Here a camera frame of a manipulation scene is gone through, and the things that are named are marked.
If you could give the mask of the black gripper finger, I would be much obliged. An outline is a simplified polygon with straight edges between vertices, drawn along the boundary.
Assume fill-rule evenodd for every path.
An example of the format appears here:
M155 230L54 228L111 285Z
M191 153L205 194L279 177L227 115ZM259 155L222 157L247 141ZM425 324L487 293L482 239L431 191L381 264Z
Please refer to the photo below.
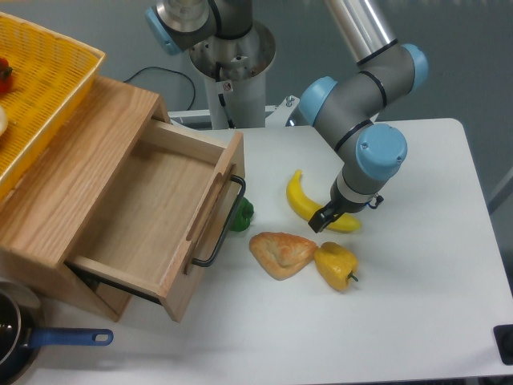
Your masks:
M333 210L324 211L324 229L328 229L335 232L343 232L344 227L340 226L337 221L340 218L340 214L337 214Z
M333 208L325 205L318 209L308 221L309 227L315 232L322 232L333 221Z

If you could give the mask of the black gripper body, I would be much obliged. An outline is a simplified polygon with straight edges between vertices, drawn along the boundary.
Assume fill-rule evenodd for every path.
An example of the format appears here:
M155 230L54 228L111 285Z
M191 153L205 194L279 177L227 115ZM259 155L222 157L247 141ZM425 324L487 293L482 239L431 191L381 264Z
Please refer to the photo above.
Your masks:
M366 197L363 202L352 201L349 198L344 197L338 190L338 187L333 186L330 190L330 202L326 205L328 217L338 219L342 214L345 213L359 213L365 207L376 209L384 198L375 193L371 197Z

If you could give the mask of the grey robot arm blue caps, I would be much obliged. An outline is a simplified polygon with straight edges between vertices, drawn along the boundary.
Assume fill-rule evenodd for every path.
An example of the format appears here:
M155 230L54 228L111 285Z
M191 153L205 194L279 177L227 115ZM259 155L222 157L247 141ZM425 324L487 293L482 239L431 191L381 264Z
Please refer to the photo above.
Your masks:
M403 134L373 117L421 86L429 65L412 44L399 44L375 1L328 1L357 64L343 83L313 82L297 109L342 159L329 202L310 213L323 231L345 213L381 203L380 190L406 158ZM252 14L250 1L159 1L147 23L170 55L188 53L204 77L212 127L260 128L265 123L265 73L276 56L270 30Z

